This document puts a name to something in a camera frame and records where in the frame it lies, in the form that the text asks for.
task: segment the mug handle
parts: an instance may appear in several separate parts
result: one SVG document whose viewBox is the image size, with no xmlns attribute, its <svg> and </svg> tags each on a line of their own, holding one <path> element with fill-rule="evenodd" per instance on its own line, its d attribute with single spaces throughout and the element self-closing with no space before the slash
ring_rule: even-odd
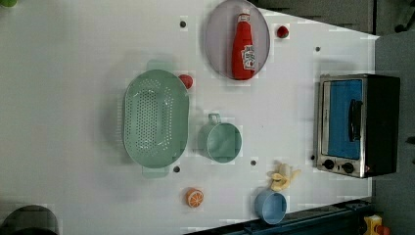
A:
<svg viewBox="0 0 415 235">
<path fill-rule="evenodd" d="M 221 123 L 219 114 L 208 114 L 208 120 L 212 124 Z"/>
</svg>

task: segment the toaster oven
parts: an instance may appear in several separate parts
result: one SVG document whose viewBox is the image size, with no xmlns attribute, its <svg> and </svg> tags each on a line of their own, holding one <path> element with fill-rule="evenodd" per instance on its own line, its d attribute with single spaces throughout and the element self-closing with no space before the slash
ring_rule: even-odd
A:
<svg viewBox="0 0 415 235">
<path fill-rule="evenodd" d="M 354 177 L 396 172 L 398 77 L 322 75 L 317 168 Z"/>
</svg>

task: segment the oven knob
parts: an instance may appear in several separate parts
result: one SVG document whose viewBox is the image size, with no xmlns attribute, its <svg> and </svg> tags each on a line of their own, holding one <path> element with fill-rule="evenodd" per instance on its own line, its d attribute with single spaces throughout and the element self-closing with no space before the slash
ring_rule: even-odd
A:
<svg viewBox="0 0 415 235">
<path fill-rule="evenodd" d="M 328 169 L 332 169 L 335 166 L 335 163 L 331 160 L 326 160 L 323 165 Z"/>
<path fill-rule="evenodd" d="M 344 169 L 346 173 L 352 173 L 354 171 L 354 166 L 350 163 L 347 163 L 342 165 L 342 169 Z"/>
</svg>

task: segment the white plate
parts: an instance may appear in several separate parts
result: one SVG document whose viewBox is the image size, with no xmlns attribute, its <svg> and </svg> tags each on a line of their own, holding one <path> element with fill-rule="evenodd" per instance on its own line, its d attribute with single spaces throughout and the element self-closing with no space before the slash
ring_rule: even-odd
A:
<svg viewBox="0 0 415 235">
<path fill-rule="evenodd" d="M 265 18 L 259 9 L 245 0 L 227 0 L 219 4 L 207 22 L 205 49 L 214 70 L 233 78 L 232 49 L 238 23 L 243 9 L 251 10 L 251 32 L 255 51 L 255 74 L 263 67 L 269 53 L 269 31 Z"/>
</svg>

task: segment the green mug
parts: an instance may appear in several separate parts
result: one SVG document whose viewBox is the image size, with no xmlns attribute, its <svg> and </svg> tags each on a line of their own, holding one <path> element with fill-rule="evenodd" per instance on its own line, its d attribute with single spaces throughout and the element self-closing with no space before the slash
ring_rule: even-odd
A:
<svg viewBox="0 0 415 235">
<path fill-rule="evenodd" d="M 14 7 L 18 0 L 0 0 L 0 5 L 3 7 Z"/>
<path fill-rule="evenodd" d="M 202 155 L 221 164 L 231 162 L 241 151 L 241 133 L 235 125 L 222 123 L 219 114 L 209 114 L 208 120 L 199 132 Z"/>
</svg>

